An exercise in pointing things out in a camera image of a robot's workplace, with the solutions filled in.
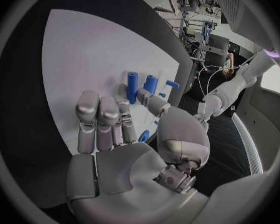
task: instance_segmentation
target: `white panel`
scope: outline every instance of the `white panel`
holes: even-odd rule
[[[264,74],[261,87],[269,91],[280,93],[280,66],[273,65]]]
[[[146,75],[159,78],[156,94],[166,93],[174,81],[178,63],[138,34],[106,19],[70,10],[52,10],[45,28],[42,72],[48,104],[55,124],[72,154],[77,153],[79,120],[75,104],[83,90],[113,96],[127,72],[139,73],[138,86]],[[138,102],[131,105],[138,136],[153,134],[155,118]]]

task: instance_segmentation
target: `blue object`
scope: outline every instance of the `blue object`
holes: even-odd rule
[[[138,89],[138,73],[129,72],[128,73],[128,99],[130,101],[130,104],[136,103],[137,89]]]
[[[170,80],[166,81],[166,85],[172,86],[173,88],[177,88],[177,89],[179,88],[179,83]]]
[[[154,76],[148,75],[144,84],[144,89],[154,95],[158,79]]]
[[[166,94],[165,93],[159,93],[160,96],[162,96],[163,98],[166,97]]]
[[[146,142],[149,138],[149,131],[145,130],[139,137],[138,141],[139,142]]]

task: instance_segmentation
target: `blue cylinder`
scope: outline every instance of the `blue cylinder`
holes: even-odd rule
[[[154,76],[148,75],[144,84],[144,89],[154,95],[158,79]]]
[[[179,83],[170,80],[166,81],[166,85],[172,86],[173,88],[177,88],[177,89],[179,88]]]
[[[139,142],[146,142],[149,138],[149,130],[145,130],[139,137]]]
[[[163,98],[166,97],[166,94],[165,93],[159,93],[160,96],[162,96]]]
[[[128,99],[130,104],[135,104],[137,99],[138,90],[138,73],[129,72],[128,73]]]

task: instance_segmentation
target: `vent grille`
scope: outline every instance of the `vent grille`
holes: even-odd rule
[[[251,175],[263,173],[263,167],[262,167],[262,163],[261,163],[259,154],[257,152],[255,144],[254,144],[248,130],[246,129],[243,122],[240,120],[240,118],[237,116],[236,113],[233,114],[232,121],[235,124],[235,127],[237,128],[239,135],[241,137],[241,140],[243,142],[243,145],[245,147],[245,151],[246,151],[249,166],[250,166]]]
[[[240,1],[239,0],[219,0],[220,7],[223,10],[229,22],[235,22],[239,12]]]

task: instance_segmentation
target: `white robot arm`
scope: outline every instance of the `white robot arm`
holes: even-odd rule
[[[203,98],[203,103],[199,103],[195,117],[208,129],[207,121],[210,117],[219,116],[238,98],[240,92],[252,86],[257,81],[257,77],[266,72],[275,61],[265,50],[259,52],[251,63],[242,66],[236,76],[227,82],[222,83]]]

